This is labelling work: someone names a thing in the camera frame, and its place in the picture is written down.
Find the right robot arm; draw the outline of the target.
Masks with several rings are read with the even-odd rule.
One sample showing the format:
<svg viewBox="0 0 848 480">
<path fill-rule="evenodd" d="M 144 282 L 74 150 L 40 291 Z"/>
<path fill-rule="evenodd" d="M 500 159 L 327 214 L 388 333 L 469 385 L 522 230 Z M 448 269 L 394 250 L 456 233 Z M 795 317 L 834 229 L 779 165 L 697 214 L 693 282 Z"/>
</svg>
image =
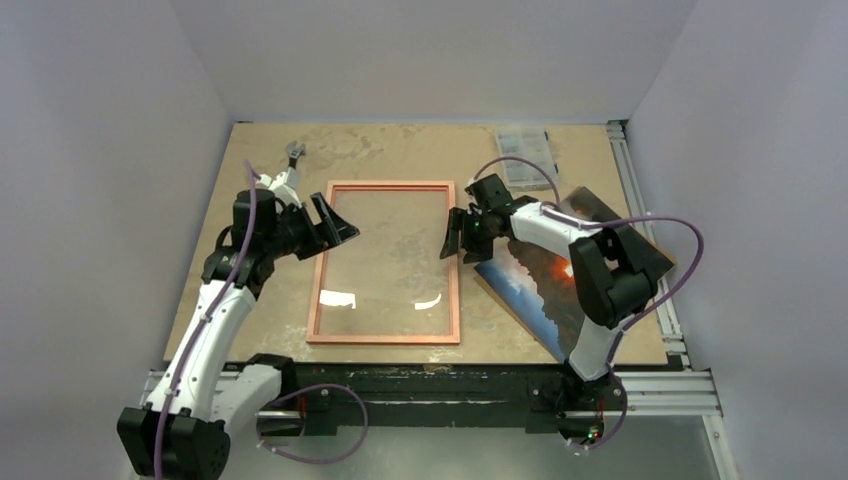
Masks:
<svg viewBox="0 0 848 480">
<path fill-rule="evenodd" d="M 513 196 L 492 174 L 448 213 L 441 258 L 459 256 L 564 364 L 561 392 L 576 407 L 610 382 L 633 320 L 652 306 L 673 263 L 628 221 L 593 222 L 532 196 Z"/>
</svg>

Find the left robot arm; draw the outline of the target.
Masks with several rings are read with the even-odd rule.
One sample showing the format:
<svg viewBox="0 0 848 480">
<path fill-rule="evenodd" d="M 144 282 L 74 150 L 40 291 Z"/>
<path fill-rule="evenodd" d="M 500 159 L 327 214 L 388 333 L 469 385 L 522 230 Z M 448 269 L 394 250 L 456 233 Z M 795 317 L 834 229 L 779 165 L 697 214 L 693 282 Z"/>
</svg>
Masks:
<svg viewBox="0 0 848 480">
<path fill-rule="evenodd" d="M 271 190 L 237 194 L 232 222 L 204 262 L 190 324 L 163 378 L 139 407 L 127 407 L 117 433 L 136 474 L 154 479 L 217 479 L 233 435 L 262 408 L 302 406 L 291 358 L 256 354 L 237 379 L 217 388 L 232 343 L 275 270 L 276 260 L 308 259 L 357 237 L 324 196 L 285 203 Z"/>
</svg>

